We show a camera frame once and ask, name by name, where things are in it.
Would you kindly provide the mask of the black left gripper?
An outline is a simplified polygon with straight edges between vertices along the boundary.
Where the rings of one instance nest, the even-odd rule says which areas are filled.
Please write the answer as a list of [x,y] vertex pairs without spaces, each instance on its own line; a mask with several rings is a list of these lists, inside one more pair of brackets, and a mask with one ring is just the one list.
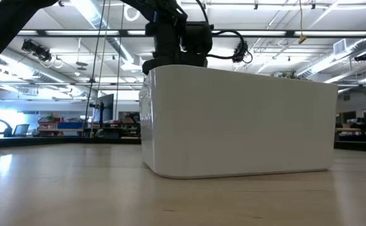
[[181,21],[155,16],[146,24],[145,34],[154,39],[153,58],[142,65],[143,74],[165,65],[207,67],[212,49],[213,26],[206,21]]

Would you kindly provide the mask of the blue storage bin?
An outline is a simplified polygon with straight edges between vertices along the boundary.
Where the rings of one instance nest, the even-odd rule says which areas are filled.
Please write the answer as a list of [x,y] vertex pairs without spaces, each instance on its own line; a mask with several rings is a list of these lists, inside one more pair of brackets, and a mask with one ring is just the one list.
[[58,129],[82,129],[83,123],[82,122],[58,122],[57,128]]

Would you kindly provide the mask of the dark computer monitor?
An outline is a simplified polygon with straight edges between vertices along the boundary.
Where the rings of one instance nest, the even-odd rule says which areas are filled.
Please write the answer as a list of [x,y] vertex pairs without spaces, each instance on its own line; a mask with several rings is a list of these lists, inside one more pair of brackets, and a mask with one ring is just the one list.
[[93,121],[105,122],[113,120],[114,94],[99,97],[97,101],[90,105],[93,108]]

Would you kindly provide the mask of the black metal table frame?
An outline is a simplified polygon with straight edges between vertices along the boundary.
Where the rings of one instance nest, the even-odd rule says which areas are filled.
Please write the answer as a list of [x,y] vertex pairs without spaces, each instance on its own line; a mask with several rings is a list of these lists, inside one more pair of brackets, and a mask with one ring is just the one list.
[[[140,139],[89,139],[80,137],[7,137],[0,138],[0,148],[54,144],[141,144]],[[365,151],[366,142],[335,141],[335,149]]]

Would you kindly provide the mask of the white plastic basket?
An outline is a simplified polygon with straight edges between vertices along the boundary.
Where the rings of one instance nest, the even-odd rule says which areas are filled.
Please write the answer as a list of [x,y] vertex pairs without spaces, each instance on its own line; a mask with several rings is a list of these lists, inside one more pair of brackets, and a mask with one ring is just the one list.
[[181,179],[327,170],[337,96],[329,83],[155,68],[139,92],[143,162]]

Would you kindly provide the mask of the dark office chair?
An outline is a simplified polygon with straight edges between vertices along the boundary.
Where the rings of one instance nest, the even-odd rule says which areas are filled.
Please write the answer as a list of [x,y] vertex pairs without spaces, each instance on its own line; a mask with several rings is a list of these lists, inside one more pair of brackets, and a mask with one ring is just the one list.
[[3,132],[0,132],[0,135],[3,135],[4,137],[26,137],[30,126],[29,124],[18,124],[15,129],[13,129],[6,121],[0,119],[0,122],[7,126]]

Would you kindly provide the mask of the potted plant in ribbed pot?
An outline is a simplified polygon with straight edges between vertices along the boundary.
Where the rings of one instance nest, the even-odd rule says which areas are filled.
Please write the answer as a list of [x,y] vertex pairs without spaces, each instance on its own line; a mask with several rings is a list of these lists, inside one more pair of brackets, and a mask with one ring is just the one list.
[[289,70],[289,71],[278,71],[271,74],[272,77],[278,77],[278,78],[288,78],[293,80],[308,80],[307,77],[302,75],[297,75],[295,70]]

